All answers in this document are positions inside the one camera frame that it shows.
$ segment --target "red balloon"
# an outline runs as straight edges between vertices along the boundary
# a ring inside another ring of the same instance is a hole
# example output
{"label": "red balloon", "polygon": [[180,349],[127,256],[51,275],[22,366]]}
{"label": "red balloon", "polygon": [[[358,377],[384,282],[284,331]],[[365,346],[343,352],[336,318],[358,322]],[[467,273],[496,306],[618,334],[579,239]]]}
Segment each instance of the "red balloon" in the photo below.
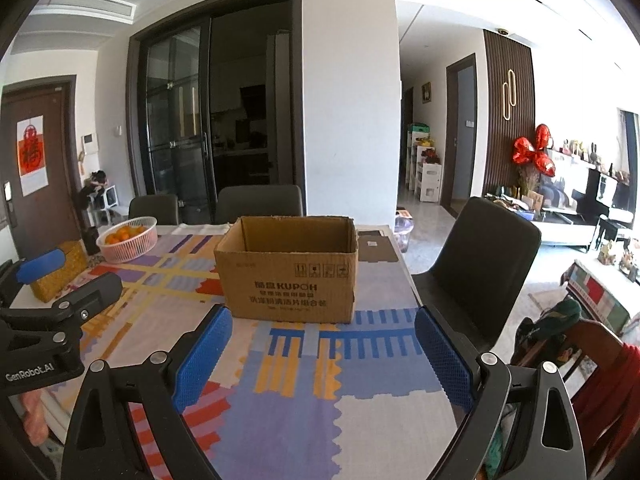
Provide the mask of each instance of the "red balloon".
{"label": "red balloon", "polygon": [[533,156],[533,164],[537,170],[546,176],[556,176],[556,165],[545,152],[536,152]]}
{"label": "red balloon", "polygon": [[536,149],[544,150],[549,144],[551,132],[546,124],[539,124],[536,128]]}
{"label": "red balloon", "polygon": [[531,162],[536,150],[533,149],[533,144],[527,137],[519,137],[513,143],[513,155],[511,159],[516,164],[526,164]]}

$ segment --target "picture frame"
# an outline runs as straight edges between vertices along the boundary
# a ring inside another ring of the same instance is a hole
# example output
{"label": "picture frame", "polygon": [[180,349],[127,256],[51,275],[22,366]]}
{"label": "picture frame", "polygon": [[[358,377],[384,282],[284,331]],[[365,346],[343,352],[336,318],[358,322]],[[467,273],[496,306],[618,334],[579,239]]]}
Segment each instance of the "picture frame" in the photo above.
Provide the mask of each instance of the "picture frame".
{"label": "picture frame", "polygon": [[431,102],[431,81],[422,85],[422,102],[423,103]]}

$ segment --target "glass door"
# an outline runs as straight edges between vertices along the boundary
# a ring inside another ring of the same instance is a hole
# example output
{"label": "glass door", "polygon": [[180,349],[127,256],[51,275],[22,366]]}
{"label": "glass door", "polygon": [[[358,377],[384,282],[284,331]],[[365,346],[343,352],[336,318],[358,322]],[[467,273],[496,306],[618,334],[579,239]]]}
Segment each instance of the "glass door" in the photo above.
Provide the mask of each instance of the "glass door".
{"label": "glass door", "polygon": [[208,35],[203,22],[146,48],[146,138],[140,139],[148,150],[146,188],[176,194],[187,224],[210,223],[215,200],[207,135]]}

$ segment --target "red clothing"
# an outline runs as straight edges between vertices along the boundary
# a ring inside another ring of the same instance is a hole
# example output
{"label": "red clothing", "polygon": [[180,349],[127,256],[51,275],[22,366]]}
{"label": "red clothing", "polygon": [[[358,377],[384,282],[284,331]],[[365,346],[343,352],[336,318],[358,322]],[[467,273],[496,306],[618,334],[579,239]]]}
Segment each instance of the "red clothing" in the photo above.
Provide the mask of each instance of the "red clothing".
{"label": "red clothing", "polygon": [[640,348],[624,344],[614,365],[596,368],[572,399],[584,454],[620,416],[604,464],[616,457],[640,418]]}

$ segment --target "blue gripper pad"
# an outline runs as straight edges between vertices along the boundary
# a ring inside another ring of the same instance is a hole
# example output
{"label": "blue gripper pad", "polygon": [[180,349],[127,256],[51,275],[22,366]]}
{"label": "blue gripper pad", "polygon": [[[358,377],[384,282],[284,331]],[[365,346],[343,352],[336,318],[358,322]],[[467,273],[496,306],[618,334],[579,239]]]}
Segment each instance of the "blue gripper pad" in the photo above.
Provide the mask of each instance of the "blue gripper pad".
{"label": "blue gripper pad", "polygon": [[53,249],[21,264],[15,273],[15,279],[18,283],[29,285],[47,274],[51,274],[54,270],[58,270],[65,264],[65,260],[65,253],[61,249]]}
{"label": "blue gripper pad", "polygon": [[415,335],[449,402],[469,413],[474,406],[472,376],[431,313],[424,307],[415,315]]}
{"label": "blue gripper pad", "polygon": [[169,374],[173,375],[174,384],[172,401],[178,413],[198,401],[231,338],[232,327],[229,309],[215,305],[196,330],[183,334],[169,352],[172,359]]}

